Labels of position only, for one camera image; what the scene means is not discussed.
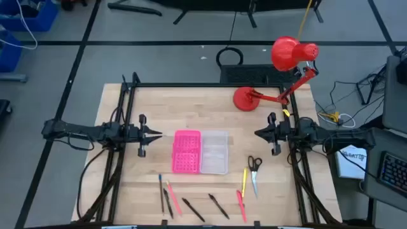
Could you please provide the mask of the large blue plastic bin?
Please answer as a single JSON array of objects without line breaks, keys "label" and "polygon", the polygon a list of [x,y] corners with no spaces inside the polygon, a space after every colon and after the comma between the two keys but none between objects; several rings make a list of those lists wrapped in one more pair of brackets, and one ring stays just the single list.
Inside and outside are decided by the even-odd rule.
[{"label": "large blue plastic bin", "polygon": [[59,10],[57,5],[52,0],[33,0],[39,3],[39,13],[36,17],[24,16],[24,20],[20,16],[6,16],[0,14],[0,25],[9,31],[27,32],[27,28],[31,32],[49,31]]}]

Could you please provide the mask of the black pen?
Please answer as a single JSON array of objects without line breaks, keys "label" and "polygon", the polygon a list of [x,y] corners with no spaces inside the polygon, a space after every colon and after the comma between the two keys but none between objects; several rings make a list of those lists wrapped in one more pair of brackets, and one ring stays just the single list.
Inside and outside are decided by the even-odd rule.
[{"label": "black pen", "polygon": [[167,203],[167,208],[168,208],[170,217],[171,217],[172,219],[174,219],[174,213],[173,213],[173,210],[172,210],[172,207],[171,207],[171,204],[170,204],[169,193],[168,193],[168,191],[167,191],[165,188],[163,189],[163,194],[164,194],[164,197],[165,197],[165,201],[166,201],[166,203]]},{"label": "black pen", "polygon": [[205,219],[201,216],[201,214],[190,204],[190,202],[186,198],[181,198],[182,201],[190,208],[190,210],[202,221],[205,222]]},{"label": "black pen", "polygon": [[208,193],[209,198],[214,202],[216,207],[221,211],[221,213],[224,215],[226,219],[230,219],[229,215],[226,213],[226,211],[221,207],[220,203],[216,200],[215,196]]}]

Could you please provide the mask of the grey keyboard desk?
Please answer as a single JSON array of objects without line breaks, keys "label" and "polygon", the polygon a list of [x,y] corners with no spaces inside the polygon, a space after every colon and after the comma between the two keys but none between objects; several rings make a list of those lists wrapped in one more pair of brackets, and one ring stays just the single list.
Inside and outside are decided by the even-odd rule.
[{"label": "grey keyboard desk", "polygon": [[367,175],[364,192],[367,196],[407,212],[407,198],[385,186],[378,180],[378,169],[383,151],[388,151],[407,160],[407,138],[387,130],[373,130],[376,145],[368,149]]}]

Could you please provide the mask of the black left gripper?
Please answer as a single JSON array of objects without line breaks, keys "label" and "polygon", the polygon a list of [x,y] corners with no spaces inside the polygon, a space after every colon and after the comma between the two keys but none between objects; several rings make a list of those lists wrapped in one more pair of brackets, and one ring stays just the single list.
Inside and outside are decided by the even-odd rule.
[{"label": "black left gripper", "polygon": [[133,124],[125,128],[124,142],[138,142],[139,149],[137,155],[141,158],[146,156],[145,147],[153,141],[162,137],[162,135],[147,137],[146,134],[162,134],[159,131],[150,129],[147,125],[147,118],[144,114],[139,115],[139,126],[135,127]]}]

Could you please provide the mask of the white printed box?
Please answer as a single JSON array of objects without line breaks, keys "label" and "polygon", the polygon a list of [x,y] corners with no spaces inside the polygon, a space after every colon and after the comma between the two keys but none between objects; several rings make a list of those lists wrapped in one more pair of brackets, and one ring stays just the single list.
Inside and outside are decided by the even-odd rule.
[{"label": "white printed box", "polygon": [[367,151],[353,145],[346,146],[335,153],[339,178],[364,180]]}]

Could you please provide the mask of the black handled scissors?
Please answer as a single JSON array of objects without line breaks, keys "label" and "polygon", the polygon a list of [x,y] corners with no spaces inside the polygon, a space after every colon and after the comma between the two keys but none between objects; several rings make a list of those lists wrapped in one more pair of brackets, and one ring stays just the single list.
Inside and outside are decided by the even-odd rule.
[{"label": "black handled scissors", "polygon": [[257,173],[258,170],[263,163],[263,160],[261,158],[254,158],[253,156],[248,156],[248,167],[251,172],[251,181],[252,181],[252,186],[254,189],[254,194],[256,198],[258,198],[258,186],[257,186]]}]

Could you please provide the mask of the grey floor bar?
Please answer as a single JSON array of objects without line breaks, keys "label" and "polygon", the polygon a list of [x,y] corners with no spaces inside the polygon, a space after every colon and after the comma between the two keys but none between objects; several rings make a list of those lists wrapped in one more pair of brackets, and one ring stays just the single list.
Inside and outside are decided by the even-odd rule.
[{"label": "grey floor bar", "polygon": [[0,81],[18,81],[25,83],[28,77],[25,74],[17,73],[0,73]]}]

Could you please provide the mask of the grey side desk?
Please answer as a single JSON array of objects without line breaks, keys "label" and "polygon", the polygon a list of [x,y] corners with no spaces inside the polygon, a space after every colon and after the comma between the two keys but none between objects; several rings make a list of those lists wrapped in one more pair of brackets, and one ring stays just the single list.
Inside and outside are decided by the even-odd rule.
[{"label": "grey side desk", "polygon": [[397,56],[387,57],[382,123],[386,128],[407,134],[407,85],[397,81]]}]

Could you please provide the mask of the thin pink pencil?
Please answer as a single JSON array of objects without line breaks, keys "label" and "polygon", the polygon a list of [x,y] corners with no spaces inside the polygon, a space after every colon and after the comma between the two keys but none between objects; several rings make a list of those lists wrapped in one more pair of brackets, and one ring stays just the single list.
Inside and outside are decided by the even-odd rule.
[{"label": "thin pink pencil", "polygon": [[181,210],[181,208],[179,206],[179,203],[177,201],[176,195],[175,195],[175,193],[174,193],[174,191],[172,189],[172,186],[171,186],[169,181],[166,181],[166,184],[167,184],[167,188],[169,189],[170,196],[171,196],[171,198],[172,198],[172,200],[174,202],[174,205],[176,207],[176,211],[180,216],[182,216],[183,213],[182,213],[182,210]]}]

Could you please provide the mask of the pink highlighter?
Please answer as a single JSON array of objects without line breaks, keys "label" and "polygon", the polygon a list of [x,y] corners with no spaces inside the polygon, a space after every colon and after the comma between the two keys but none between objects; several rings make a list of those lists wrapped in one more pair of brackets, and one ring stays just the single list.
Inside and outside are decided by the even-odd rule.
[{"label": "pink highlighter", "polygon": [[246,223],[247,222],[247,216],[246,216],[246,213],[245,213],[245,207],[244,207],[244,203],[243,203],[242,193],[241,193],[241,191],[237,190],[236,194],[237,194],[238,205],[239,205],[239,208],[240,208],[242,219]]}]

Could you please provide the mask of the clear plastic box tray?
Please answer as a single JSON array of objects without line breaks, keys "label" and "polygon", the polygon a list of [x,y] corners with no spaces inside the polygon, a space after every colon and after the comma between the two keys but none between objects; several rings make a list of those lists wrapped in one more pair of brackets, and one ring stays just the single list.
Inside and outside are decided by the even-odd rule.
[{"label": "clear plastic box tray", "polygon": [[201,174],[228,173],[228,132],[221,130],[201,131]]}]

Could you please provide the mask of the black chair base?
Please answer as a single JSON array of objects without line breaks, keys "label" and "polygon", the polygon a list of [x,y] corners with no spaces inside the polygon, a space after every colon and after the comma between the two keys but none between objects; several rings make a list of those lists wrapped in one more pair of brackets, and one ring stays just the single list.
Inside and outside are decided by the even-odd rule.
[{"label": "black chair base", "polygon": [[2,125],[6,118],[12,114],[13,108],[11,102],[6,99],[0,99],[0,125]]}]

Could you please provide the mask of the pink perforated box lid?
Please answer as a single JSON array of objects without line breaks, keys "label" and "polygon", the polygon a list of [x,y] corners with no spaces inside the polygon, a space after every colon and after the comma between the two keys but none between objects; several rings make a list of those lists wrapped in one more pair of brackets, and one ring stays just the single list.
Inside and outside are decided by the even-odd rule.
[{"label": "pink perforated box lid", "polygon": [[202,137],[199,130],[177,130],[172,144],[172,172],[199,174]]}]

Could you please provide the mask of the yellow highlighter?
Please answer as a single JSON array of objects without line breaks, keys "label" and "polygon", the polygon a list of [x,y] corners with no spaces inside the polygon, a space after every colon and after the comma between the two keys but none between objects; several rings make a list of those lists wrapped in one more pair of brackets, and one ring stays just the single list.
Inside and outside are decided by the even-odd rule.
[{"label": "yellow highlighter", "polygon": [[242,176],[242,188],[241,188],[241,197],[244,198],[245,189],[246,189],[246,182],[247,182],[247,175],[248,175],[248,168],[245,167]]}]

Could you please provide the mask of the brown wooden pencil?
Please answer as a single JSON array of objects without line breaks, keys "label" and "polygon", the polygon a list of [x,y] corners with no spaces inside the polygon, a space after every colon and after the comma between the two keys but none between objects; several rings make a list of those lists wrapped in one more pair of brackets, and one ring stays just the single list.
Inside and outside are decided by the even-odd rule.
[{"label": "brown wooden pencil", "polygon": [[161,202],[161,210],[162,214],[165,214],[165,209],[164,209],[164,197],[163,197],[163,185],[162,185],[162,175],[158,174],[158,181],[159,181],[159,188],[160,188],[160,202]]}]

